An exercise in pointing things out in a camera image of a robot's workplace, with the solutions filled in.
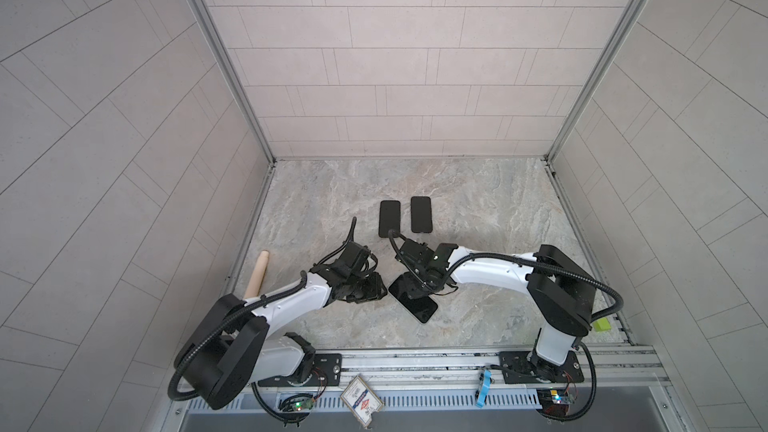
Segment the black phone case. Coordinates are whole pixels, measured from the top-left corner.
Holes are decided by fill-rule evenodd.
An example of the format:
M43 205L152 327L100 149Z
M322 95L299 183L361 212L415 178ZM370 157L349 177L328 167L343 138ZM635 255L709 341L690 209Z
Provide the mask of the black phone case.
M410 200L411 231L429 234L433 232L432 202L428 196L413 196Z
M379 207L378 236L388 238L390 232L401 232L401 203L398 200L382 200Z

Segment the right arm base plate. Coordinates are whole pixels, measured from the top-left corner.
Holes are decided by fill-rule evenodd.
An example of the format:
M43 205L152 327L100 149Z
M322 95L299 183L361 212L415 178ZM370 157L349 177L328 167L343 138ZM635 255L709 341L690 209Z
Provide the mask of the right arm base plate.
M584 374L574 350L562 365L539 358L534 351L502 351L499 366L506 384L583 383Z

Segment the light blue phone case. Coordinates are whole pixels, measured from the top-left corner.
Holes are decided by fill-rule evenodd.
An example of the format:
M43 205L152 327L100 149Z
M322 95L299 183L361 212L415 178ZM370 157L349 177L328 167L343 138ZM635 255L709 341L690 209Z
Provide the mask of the light blue phone case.
M418 287L410 273L398 276L388 291L422 324L426 324L438 309L438 304Z

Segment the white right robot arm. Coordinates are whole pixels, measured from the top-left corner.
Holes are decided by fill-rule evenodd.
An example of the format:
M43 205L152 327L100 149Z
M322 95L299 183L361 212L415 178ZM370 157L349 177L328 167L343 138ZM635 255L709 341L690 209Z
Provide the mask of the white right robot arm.
M452 243L432 250L400 235L392 238L395 257L406 269L396 295L421 301L461 284L508 289L530 297L544 317L532 356L552 366L565 364L577 342L591 330L597 282L579 267L567 269L545 261L544 254L507 255L479 252Z

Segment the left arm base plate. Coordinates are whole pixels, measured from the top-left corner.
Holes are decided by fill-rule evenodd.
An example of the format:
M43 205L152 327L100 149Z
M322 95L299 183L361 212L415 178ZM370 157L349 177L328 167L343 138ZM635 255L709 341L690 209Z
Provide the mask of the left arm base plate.
M338 386L343 356L338 353L315 353L305 358L288 376L273 376L258 382L259 387Z

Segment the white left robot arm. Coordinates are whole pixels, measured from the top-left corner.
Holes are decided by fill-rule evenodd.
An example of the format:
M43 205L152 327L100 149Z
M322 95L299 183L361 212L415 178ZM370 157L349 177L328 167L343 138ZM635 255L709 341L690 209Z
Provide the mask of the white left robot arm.
M220 297L174 359L168 397L174 402L200 397L218 410L252 382L295 375L304 380L315 354L309 342L293 333L270 336L336 301L383 299L387 290L377 266L368 247L348 242L272 293Z

